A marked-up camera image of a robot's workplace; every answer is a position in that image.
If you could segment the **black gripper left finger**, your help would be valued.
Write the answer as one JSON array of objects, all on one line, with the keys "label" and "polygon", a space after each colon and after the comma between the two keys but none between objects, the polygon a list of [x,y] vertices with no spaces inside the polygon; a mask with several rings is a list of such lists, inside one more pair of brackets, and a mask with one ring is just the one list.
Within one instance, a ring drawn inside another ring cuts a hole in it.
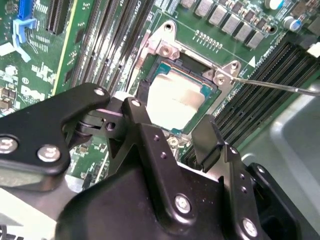
[{"label": "black gripper left finger", "polygon": [[[197,211],[182,172],[162,130],[152,125],[146,108],[126,98],[118,110],[110,94],[86,83],[0,119],[0,185],[50,191],[62,182],[71,163],[70,149],[92,134],[115,144],[113,172],[129,164],[143,168],[153,212],[165,229],[188,229]],[[97,114],[92,133],[77,128],[85,115]]]}]

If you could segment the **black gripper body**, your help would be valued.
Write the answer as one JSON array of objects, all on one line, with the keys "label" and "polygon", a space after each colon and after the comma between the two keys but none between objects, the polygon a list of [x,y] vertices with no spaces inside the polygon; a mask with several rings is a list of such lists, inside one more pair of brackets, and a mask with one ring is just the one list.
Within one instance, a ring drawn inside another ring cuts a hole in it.
[{"label": "black gripper body", "polygon": [[198,210],[196,223],[170,233],[157,219],[140,167],[125,170],[77,194],[56,225],[58,240],[236,240],[217,181],[182,167]]}]

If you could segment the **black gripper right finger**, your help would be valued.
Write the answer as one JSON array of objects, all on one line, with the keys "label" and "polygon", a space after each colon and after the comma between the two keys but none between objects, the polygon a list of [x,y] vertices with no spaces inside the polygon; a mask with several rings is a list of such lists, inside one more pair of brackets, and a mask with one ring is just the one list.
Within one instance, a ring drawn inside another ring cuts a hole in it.
[{"label": "black gripper right finger", "polygon": [[246,166],[212,116],[191,133],[196,161],[221,186],[222,230],[230,240],[301,240],[297,208],[260,165]]}]

